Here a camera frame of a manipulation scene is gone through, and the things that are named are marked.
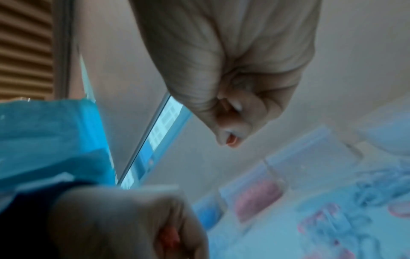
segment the window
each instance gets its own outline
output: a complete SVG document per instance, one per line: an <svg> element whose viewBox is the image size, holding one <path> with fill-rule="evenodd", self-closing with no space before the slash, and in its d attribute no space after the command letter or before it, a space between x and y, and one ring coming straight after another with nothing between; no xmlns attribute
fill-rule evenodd
<svg viewBox="0 0 410 259"><path fill-rule="evenodd" d="M172 141L178 136L190 111L170 96L148 137L121 182L123 189L136 188L152 171Z"/></svg>

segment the corrugated panel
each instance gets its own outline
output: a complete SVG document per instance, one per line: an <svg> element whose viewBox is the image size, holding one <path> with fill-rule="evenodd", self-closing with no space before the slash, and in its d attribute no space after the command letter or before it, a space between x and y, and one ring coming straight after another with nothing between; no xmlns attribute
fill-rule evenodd
<svg viewBox="0 0 410 259"><path fill-rule="evenodd" d="M50 0L0 0L0 100L53 93Z"/></svg>

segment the wall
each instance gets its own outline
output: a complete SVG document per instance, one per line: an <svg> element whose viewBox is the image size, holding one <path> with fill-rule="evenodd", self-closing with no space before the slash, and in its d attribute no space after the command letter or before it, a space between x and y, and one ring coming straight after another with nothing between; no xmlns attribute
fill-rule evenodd
<svg viewBox="0 0 410 259"><path fill-rule="evenodd" d="M235 150L191 117L145 184L177 183L196 200L322 122L357 142L347 125L410 89L409 10L406 0L324 1L316 56L283 116Z"/></svg>
<svg viewBox="0 0 410 259"><path fill-rule="evenodd" d="M75 1L74 37L120 176L165 95L164 81L128 0Z"/></svg>

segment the sleeve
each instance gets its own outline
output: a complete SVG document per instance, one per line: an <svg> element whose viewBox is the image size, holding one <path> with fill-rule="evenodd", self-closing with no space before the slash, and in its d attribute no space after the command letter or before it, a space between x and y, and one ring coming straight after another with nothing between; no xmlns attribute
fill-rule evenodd
<svg viewBox="0 0 410 259"><path fill-rule="evenodd" d="M88 182L62 182L15 196L0 214L1 252L6 258L58 258L58 251L49 239L47 218L55 201L65 191Z"/></svg>

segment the hand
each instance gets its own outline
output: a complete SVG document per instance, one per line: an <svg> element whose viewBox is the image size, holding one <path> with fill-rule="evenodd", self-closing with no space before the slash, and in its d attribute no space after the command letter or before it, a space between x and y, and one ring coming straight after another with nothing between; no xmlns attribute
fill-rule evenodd
<svg viewBox="0 0 410 259"><path fill-rule="evenodd" d="M321 0L130 3L169 92L220 144L278 118L314 55Z"/></svg>
<svg viewBox="0 0 410 259"><path fill-rule="evenodd" d="M177 190L73 189L57 200L48 225L62 258L209 258L206 233ZM178 230L180 250L164 250L165 226Z"/></svg>

